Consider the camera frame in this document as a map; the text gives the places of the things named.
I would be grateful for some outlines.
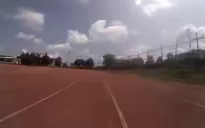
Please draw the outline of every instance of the white lane line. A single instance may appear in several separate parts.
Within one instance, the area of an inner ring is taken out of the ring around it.
[[[113,93],[112,93],[110,87],[108,86],[108,84],[107,84],[107,82],[106,82],[105,80],[104,80],[104,85],[106,86],[106,88],[107,88],[107,90],[108,90],[108,92],[109,92],[109,94],[110,94],[110,96],[111,96],[111,99],[112,99],[112,101],[113,101],[113,103],[114,103],[114,106],[115,106],[115,108],[116,108],[116,110],[117,110],[117,112],[118,112],[118,116],[119,116],[119,118],[120,118],[122,127],[123,127],[123,128],[128,128],[128,124],[127,124],[127,122],[126,122],[126,120],[125,120],[125,117],[124,117],[122,111],[121,111],[121,108],[120,108],[120,106],[118,105],[117,100],[115,99],[115,97],[114,97],[114,95],[113,95]]]
[[[193,105],[195,105],[197,107],[205,109],[205,105],[202,105],[202,104],[199,104],[199,103],[196,103],[196,102],[193,102],[193,101],[189,101],[189,100],[183,100],[183,101],[186,102],[186,103],[193,104]]]
[[[32,107],[34,107],[34,106],[36,106],[36,105],[38,105],[38,104],[40,104],[40,103],[46,101],[46,100],[52,98],[53,96],[58,95],[59,93],[61,93],[62,91],[65,91],[66,89],[68,89],[68,88],[71,87],[72,85],[76,84],[77,82],[78,82],[78,81],[76,81],[76,82],[70,84],[69,86],[67,86],[67,87],[65,87],[65,88],[60,89],[59,91],[57,91],[57,92],[55,92],[55,93],[53,93],[53,94],[51,94],[51,95],[49,95],[49,96],[47,96],[47,97],[41,99],[41,100],[39,100],[39,101],[37,101],[37,102],[35,102],[35,103],[33,103],[33,104],[31,104],[31,105],[29,105],[29,106],[23,108],[23,109],[20,109],[20,110],[18,110],[18,111],[16,111],[16,112],[13,112],[13,113],[11,113],[11,114],[9,114],[9,115],[7,115],[7,116],[1,118],[1,119],[0,119],[0,123],[3,123],[3,122],[5,122],[6,120],[8,120],[8,119],[10,119],[10,118],[12,118],[12,117],[14,117],[14,116],[17,116],[17,115],[21,114],[22,112],[27,111],[28,109],[30,109],[30,108],[32,108]]]

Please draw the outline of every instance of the green grass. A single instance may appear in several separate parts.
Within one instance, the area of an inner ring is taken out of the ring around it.
[[[129,73],[134,73],[140,76],[150,77],[164,81],[175,81],[188,84],[205,85],[205,72],[196,72],[188,69],[129,69],[125,70]]]

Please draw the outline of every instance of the sky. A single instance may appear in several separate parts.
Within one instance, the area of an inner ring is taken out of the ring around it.
[[[106,53],[134,55],[195,33],[205,36],[205,0],[0,0],[0,52],[8,55],[99,61]]]

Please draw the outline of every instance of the metal fence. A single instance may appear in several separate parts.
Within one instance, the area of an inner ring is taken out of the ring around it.
[[[126,60],[130,61],[134,59],[143,59],[144,62],[147,61],[148,56],[152,56],[153,60],[156,62],[159,57],[162,60],[167,58],[167,54],[171,53],[172,55],[176,56],[182,53],[187,53],[193,51],[197,51],[199,54],[199,50],[205,50],[205,36],[198,36],[196,33],[195,38],[189,39],[188,41],[180,41],[179,39],[176,40],[175,44],[173,45],[160,45],[157,48],[149,49],[147,51],[139,52],[137,54],[128,55],[128,56],[118,56],[118,60]]]

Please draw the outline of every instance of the red running track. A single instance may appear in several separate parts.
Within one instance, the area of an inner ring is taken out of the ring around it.
[[[0,65],[0,128],[205,128],[205,88]]]

